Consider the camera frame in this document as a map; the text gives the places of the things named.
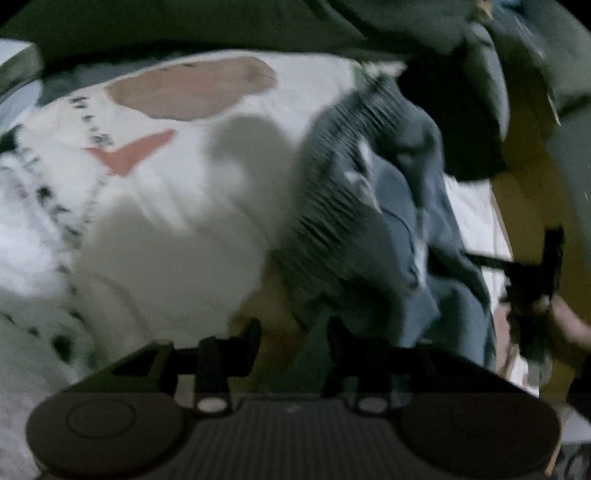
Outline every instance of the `green fabric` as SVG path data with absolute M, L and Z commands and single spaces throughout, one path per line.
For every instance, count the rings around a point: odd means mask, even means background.
M 474 0 L 32 0 L 0 29 L 46 64 L 160 41 L 364 55 L 448 54 Z

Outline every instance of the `gray blanket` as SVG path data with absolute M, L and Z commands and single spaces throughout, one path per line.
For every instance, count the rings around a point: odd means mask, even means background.
M 463 253 L 429 116 L 379 77 L 320 116 L 302 155 L 297 217 L 277 258 L 309 337 L 274 389 L 320 391 L 335 315 L 356 335 L 432 342 L 493 368 L 488 292 Z

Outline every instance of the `gray fabric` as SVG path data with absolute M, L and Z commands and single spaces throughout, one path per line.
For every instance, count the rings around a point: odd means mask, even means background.
M 46 64 L 116 48 L 185 41 L 219 48 L 448 54 L 475 0 L 32 0 L 0 37 L 35 43 Z
M 322 114 L 301 154 L 298 216 L 277 259 L 309 338 L 274 388 L 322 388 L 333 315 L 357 335 L 429 341 L 493 368 L 488 292 L 463 254 L 428 115 L 379 77 Z

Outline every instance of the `brown oval print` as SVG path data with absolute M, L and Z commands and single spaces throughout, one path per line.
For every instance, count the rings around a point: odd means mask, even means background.
M 191 121 L 235 105 L 243 95 L 277 85 L 275 71 L 255 57 L 197 61 L 150 70 L 108 87 L 119 105 L 151 118 Z

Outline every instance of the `wrinkled clothing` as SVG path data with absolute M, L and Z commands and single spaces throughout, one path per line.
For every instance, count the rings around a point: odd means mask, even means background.
M 309 339 L 274 388 L 322 388 L 332 316 L 357 335 L 432 342 L 494 369 L 490 299 L 464 254 L 429 116 L 381 76 L 324 112 L 301 154 L 297 217 L 277 259 Z

